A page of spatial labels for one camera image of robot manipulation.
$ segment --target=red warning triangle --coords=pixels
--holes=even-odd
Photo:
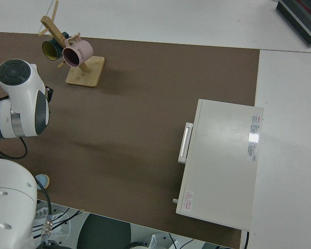
[[[186,198],[190,199],[191,197],[193,197],[193,195],[189,191],[187,191]]]

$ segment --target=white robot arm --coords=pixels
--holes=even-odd
[[[0,65],[0,86],[8,94],[0,98],[0,139],[41,134],[48,124],[49,100],[37,66],[5,61]]]
[[[37,184],[19,164],[0,159],[0,249],[35,249]]]

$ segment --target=mug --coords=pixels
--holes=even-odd
[[[69,40],[76,38],[74,44],[69,44]],[[86,40],[81,40],[79,35],[72,36],[64,41],[66,47],[63,49],[62,55],[69,66],[79,66],[93,56],[93,49]]]
[[[66,32],[63,32],[62,35],[66,39],[69,37]],[[54,38],[52,40],[46,40],[45,42],[43,42],[41,48],[43,49],[43,53],[47,57],[47,59],[51,61],[55,61],[62,57],[63,48]]]

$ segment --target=brown surface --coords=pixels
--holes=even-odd
[[[69,67],[45,58],[46,39],[0,33],[0,63],[36,63],[54,89],[48,128],[25,139],[29,154],[18,161],[50,176],[51,201],[239,247],[239,230],[178,215],[172,199],[183,175],[177,162],[183,130],[198,99],[253,105],[259,51],[87,39],[106,63],[99,85],[86,88],[65,83]],[[19,140],[0,147],[22,153]]]

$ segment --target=white box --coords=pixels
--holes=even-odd
[[[249,231],[263,109],[199,100],[176,213]]]

